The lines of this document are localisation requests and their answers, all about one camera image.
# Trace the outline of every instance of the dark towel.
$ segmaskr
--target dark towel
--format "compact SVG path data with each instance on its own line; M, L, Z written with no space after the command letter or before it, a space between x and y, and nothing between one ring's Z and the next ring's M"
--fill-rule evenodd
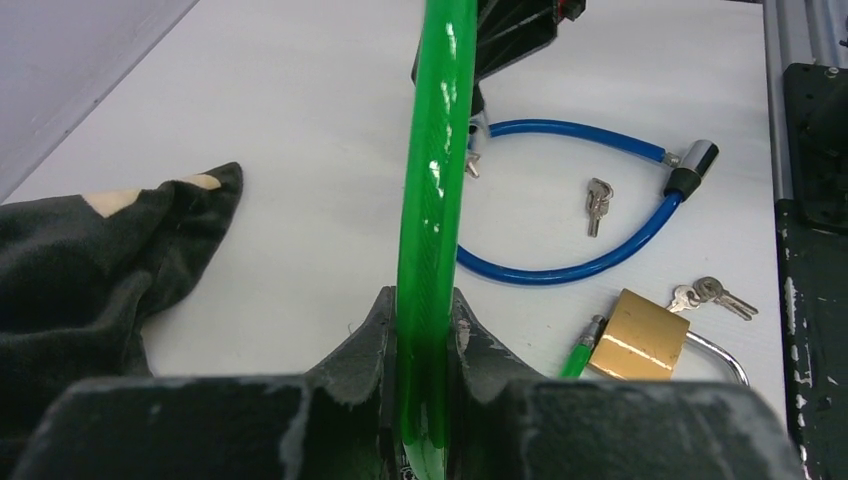
M150 375L142 324L194 288L241 192L230 163L156 190L0 206L0 478L71 383Z

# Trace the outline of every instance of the brass padlock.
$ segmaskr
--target brass padlock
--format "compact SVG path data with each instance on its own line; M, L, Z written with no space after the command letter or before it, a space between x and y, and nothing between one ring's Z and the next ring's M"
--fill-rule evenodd
M742 365L725 349L689 331L689 321L624 289L589 364L622 380L668 380L686 342L722 360L736 381L750 385Z

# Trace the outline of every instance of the key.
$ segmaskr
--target key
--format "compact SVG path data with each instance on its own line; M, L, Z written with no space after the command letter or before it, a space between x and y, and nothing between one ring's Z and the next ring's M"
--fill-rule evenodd
M714 277L698 279L693 287L698 296L701 297L701 301L717 303L746 321L751 321L754 315L760 313L751 304L726 290L721 282Z
M666 307L671 313L680 313L683 310L694 310L701 306L701 299L694 288L689 285L680 285L674 289L674 298Z
M589 194L586 197L586 210L589 212L589 236L598 236L601 217L609 213L609 201L614 192L612 186L603 180L593 178L589 182Z

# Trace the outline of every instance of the green object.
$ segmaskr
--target green object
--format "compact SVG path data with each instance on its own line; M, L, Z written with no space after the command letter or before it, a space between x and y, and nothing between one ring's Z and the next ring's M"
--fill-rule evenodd
M450 436L447 342L476 48L476 0L427 1L396 304L398 420L419 480L445 478Z
M562 368L560 377L577 378L583 373L583 369L589 364L589 357L592 356L592 349L583 344L578 344L571 351L568 360L565 361L565 366Z

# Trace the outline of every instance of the white table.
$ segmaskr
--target white table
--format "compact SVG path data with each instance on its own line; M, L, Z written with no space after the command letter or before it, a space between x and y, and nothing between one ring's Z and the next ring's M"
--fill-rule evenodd
M245 169L232 228L196 290L145 329L160 375L298 372L354 329L395 282L420 1L203 0L9 201L125 187L228 161ZM683 153L722 154L701 189L625 264L577 284L517 288L459 269L456 284L517 355L555 374L621 288L658 303L703 275L760 309L685 316L747 369L783 416L762 14L709 0L592 0L548 49L483 83L493 121L585 122ZM541 268L620 243L660 201L655 165L559 137L495 140L466 184L463 244ZM586 236L586 182L615 187ZM675 379L725 379L685 350Z

